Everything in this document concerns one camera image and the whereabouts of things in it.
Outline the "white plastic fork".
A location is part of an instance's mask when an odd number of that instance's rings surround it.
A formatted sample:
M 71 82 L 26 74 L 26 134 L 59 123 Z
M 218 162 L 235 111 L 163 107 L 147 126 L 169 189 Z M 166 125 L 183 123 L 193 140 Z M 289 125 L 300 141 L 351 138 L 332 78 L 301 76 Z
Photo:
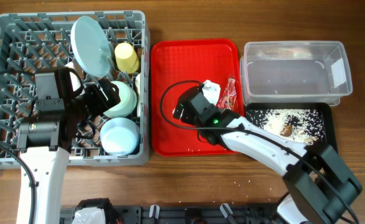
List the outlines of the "white plastic fork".
M 136 107 L 136 115 L 139 118 L 141 116 L 141 74 L 137 74 L 135 78 L 135 89 L 136 89 L 136 97 L 137 97 L 137 107 Z

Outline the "red snack wrapper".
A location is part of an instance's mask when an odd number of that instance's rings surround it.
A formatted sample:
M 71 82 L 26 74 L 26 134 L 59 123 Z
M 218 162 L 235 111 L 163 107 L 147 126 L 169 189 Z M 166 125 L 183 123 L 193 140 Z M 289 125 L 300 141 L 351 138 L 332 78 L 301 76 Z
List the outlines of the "red snack wrapper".
M 217 107 L 222 109 L 234 110 L 237 101 L 237 92 L 235 88 L 235 79 L 229 78 L 226 88 L 217 102 Z

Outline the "light blue food bowl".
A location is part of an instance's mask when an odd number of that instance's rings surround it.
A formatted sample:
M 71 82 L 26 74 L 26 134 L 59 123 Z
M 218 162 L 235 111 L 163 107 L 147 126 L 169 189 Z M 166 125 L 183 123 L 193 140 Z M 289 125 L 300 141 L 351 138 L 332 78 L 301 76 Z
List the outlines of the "light blue food bowl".
M 130 119 L 113 118 L 100 130 L 102 148 L 112 156 L 127 156 L 139 143 L 140 129 Z

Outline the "yellow plastic cup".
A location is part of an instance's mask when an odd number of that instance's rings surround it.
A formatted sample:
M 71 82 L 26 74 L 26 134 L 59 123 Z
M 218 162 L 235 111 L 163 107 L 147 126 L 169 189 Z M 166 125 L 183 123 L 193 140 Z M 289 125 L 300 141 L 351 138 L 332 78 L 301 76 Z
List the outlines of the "yellow plastic cup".
M 115 47 L 115 60 L 116 66 L 121 72 L 134 73 L 140 67 L 140 60 L 133 46 L 127 42 Z

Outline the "light blue plate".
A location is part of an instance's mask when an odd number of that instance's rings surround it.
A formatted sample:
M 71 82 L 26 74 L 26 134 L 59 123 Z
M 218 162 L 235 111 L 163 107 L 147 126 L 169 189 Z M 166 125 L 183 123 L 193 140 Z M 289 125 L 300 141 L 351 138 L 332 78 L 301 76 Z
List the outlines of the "light blue plate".
M 70 40 L 75 59 L 84 72 L 101 78 L 110 71 L 108 39 L 95 19 L 79 17 L 72 26 Z

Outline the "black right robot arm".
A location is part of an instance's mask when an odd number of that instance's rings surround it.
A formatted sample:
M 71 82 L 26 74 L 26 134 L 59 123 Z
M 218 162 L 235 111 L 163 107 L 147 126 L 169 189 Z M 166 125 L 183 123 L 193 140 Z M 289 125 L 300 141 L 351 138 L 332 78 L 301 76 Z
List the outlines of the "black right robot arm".
M 277 206 L 287 223 L 336 223 L 348 212 L 363 187 L 330 145 L 307 145 L 264 131 L 245 117 L 210 103 L 199 86 L 186 90 L 173 113 L 211 145 L 245 154 L 279 174 L 288 194 Z

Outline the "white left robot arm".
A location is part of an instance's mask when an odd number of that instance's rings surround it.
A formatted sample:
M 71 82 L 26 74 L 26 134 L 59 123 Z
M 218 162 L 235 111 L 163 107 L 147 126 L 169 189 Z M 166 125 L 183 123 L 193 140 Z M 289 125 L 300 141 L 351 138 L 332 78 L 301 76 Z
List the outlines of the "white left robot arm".
M 19 126 L 21 192 L 18 223 L 58 223 L 62 185 L 78 127 L 120 102 L 119 89 L 106 78 L 98 84 L 73 89 L 68 67 L 38 70 L 34 74 L 36 114 L 26 116 Z

